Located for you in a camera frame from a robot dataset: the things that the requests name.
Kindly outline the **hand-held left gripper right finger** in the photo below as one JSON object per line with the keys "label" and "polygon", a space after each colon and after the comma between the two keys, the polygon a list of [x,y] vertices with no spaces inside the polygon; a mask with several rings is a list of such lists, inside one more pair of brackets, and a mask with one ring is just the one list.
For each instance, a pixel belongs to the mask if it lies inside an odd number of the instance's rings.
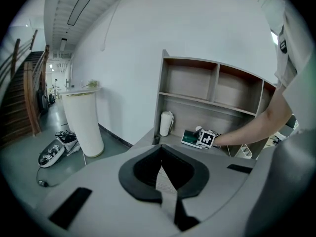
{"label": "hand-held left gripper right finger", "polygon": [[188,230],[223,207],[244,184],[254,165],[252,159],[163,145],[162,209],[179,230]]}

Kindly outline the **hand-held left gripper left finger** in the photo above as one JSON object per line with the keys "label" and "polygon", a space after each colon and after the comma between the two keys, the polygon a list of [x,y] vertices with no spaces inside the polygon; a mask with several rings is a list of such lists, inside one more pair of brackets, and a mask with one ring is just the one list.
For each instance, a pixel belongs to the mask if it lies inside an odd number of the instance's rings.
{"label": "hand-held left gripper left finger", "polygon": [[77,189],[91,195],[72,221],[68,233],[75,237],[171,237],[180,233],[157,203],[136,200],[119,182],[119,169],[146,146],[90,163],[55,187],[36,207],[48,218]]}

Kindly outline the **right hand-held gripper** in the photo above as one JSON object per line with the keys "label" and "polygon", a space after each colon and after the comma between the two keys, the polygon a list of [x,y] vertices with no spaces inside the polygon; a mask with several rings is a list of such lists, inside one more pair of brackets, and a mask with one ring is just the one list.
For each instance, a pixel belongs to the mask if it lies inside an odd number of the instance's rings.
{"label": "right hand-held gripper", "polygon": [[202,148],[211,148],[215,140],[215,134],[210,130],[200,129],[196,132],[196,145]]}

